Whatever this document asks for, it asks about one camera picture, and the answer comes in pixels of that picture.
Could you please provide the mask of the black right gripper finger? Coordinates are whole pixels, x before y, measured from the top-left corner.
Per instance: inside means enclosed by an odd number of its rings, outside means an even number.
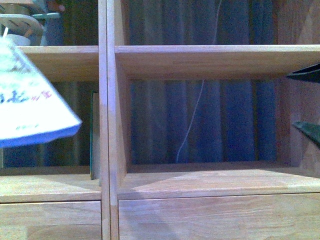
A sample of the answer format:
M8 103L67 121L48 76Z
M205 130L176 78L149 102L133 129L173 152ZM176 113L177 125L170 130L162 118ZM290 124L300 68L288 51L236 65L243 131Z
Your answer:
M320 83L320 64L310 65L306 68L289 73L287 78L291 80ZM300 131L308 140L313 142L318 148L320 147L320 125L306 122L295 121L292 124L298 131Z

